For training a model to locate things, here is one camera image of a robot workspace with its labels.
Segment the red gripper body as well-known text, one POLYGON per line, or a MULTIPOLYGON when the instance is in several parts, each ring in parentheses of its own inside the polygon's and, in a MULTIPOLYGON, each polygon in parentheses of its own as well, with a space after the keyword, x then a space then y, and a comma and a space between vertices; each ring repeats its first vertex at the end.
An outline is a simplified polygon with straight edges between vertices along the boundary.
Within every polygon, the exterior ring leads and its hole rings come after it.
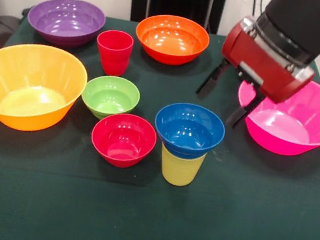
POLYGON ((310 66, 300 67, 278 54, 256 31, 255 19, 242 18, 229 32, 223 56, 246 80, 259 85, 274 103, 282 103, 308 84, 314 75, 310 66))

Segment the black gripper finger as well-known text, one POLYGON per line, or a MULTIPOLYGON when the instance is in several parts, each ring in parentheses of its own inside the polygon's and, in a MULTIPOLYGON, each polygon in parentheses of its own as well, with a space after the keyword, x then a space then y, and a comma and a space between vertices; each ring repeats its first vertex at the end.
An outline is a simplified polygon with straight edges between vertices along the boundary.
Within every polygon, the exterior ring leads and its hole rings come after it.
POLYGON ((213 69, 213 71, 207 76, 204 82, 199 86, 196 91, 197 97, 202 100, 207 97, 216 87, 219 77, 224 73, 224 71, 230 66, 228 60, 223 59, 220 64, 213 69))
POLYGON ((228 116, 226 120, 226 126, 235 128, 249 114, 251 114, 251 112, 256 109, 264 99, 265 96, 257 91, 255 97, 246 106, 240 106, 231 115, 228 116))

